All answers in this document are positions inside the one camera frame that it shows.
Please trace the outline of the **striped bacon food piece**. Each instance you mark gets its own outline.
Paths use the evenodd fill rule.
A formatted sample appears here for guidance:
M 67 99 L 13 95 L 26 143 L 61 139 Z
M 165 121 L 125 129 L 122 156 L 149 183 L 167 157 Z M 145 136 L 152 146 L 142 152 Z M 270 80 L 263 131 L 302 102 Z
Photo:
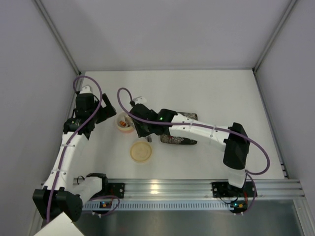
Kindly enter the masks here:
M 123 126 L 123 127 L 126 127 L 126 123 L 125 123 L 124 121 L 122 121 L 122 120 L 119 122 L 119 124 L 120 124 L 121 126 Z

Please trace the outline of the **cream round lunch box lid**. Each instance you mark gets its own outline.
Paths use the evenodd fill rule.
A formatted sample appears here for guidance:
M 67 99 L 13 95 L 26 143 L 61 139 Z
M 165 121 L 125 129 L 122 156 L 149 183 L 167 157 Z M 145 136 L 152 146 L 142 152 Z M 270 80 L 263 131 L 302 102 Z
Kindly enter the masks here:
M 145 141 L 137 141 L 130 147 L 129 154 L 133 161 L 145 163 L 152 156 L 153 150 L 151 145 Z

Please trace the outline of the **stainless steel tongs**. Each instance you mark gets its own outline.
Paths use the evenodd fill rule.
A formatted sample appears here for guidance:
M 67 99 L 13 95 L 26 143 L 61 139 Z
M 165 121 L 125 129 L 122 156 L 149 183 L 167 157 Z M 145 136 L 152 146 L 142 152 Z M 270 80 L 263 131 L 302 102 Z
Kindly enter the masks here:
M 127 125 L 131 126 L 135 131 L 136 131 L 136 127 L 135 124 L 132 120 L 131 117 L 129 117 L 128 115 L 124 115 L 124 120 L 127 123 Z M 152 137 L 151 135 L 145 136 L 144 139 L 148 142 L 151 143 L 152 142 Z

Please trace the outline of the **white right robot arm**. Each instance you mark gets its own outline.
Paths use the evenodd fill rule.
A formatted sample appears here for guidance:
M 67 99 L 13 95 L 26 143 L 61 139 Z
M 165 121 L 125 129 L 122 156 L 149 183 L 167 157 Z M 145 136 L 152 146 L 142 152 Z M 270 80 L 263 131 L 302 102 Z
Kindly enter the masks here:
M 246 159 L 250 141 L 242 125 L 230 127 L 208 125 L 178 112 L 162 109 L 158 113 L 143 104 L 136 104 L 130 116 L 140 138 L 155 134 L 168 138 L 183 138 L 204 142 L 223 153 L 223 164 L 228 171 L 228 183 L 243 188 L 246 181 Z

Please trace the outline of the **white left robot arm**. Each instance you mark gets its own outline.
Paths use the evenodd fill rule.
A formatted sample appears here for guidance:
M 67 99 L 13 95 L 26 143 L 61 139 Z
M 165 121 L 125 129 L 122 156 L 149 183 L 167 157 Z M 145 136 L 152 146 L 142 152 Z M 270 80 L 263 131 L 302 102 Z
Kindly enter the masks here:
M 92 198 L 110 193 L 106 174 L 88 174 L 81 184 L 74 185 L 74 167 L 96 124 L 116 115 L 107 95 L 98 99 L 91 92 L 80 92 L 72 116 L 63 125 L 62 144 L 57 159 L 42 189 L 32 199 L 41 217 L 47 222 L 65 213 L 73 222 L 82 213 L 83 205 Z

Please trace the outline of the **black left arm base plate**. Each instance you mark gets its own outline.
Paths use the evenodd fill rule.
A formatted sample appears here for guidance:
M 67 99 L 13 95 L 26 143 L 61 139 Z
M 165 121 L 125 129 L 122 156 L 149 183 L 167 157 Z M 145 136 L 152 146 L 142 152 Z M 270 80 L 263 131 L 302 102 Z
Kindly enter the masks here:
M 120 199 L 123 199 L 125 195 L 125 183 L 122 182 L 108 183 L 106 195 L 113 195 Z

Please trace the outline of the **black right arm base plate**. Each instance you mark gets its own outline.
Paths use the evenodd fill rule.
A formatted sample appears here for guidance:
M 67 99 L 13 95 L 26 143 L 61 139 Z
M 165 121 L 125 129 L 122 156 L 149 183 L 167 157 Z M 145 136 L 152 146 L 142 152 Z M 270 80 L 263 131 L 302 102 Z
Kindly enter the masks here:
M 228 181 L 212 182 L 211 185 L 214 198 L 244 197 L 245 193 L 249 198 L 257 196 L 253 183 L 249 181 L 246 181 L 242 188 L 232 186 Z

